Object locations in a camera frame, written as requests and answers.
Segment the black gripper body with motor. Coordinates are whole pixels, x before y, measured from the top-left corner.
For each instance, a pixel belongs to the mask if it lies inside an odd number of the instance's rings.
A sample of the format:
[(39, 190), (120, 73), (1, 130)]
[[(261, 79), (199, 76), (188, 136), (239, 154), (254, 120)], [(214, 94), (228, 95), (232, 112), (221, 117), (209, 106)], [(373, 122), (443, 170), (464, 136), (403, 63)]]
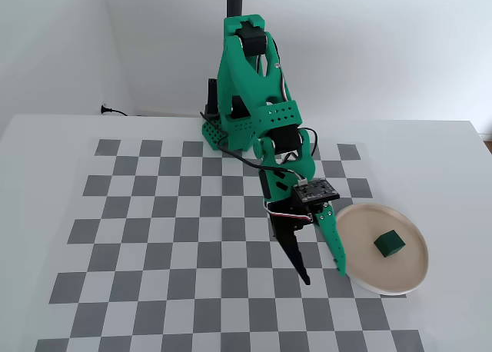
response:
[(297, 198), (269, 202), (268, 209), (277, 213), (277, 215), (270, 214), (272, 229), (300, 230), (313, 223), (313, 213), (318, 207), (319, 204), (303, 204)]

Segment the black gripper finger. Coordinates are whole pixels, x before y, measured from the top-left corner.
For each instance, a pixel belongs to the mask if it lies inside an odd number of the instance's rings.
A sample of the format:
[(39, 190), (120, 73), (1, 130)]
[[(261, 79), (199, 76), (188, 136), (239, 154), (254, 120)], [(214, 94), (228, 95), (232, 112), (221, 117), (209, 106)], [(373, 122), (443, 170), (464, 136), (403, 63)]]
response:
[(311, 284), (311, 279), (304, 266), (303, 258), (298, 247), (298, 240), (294, 232), (290, 229), (273, 229), (274, 236), (277, 242), (280, 244), (284, 253), (292, 263), (293, 267), (297, 271), (299, 277), (306, 285)]

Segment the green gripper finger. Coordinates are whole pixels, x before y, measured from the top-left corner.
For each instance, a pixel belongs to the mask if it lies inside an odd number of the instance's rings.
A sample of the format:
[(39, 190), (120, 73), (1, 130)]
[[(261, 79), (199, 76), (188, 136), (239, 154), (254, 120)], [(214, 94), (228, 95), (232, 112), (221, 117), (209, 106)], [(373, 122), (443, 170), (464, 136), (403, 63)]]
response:
[(333, 256), (338, 273), (346, 275), (347, 258), (341, 237), (337, 231), (337, 218), (334, 209), (328, 202), (319, 205), (313, 213), (314, 226), (321, 232)]

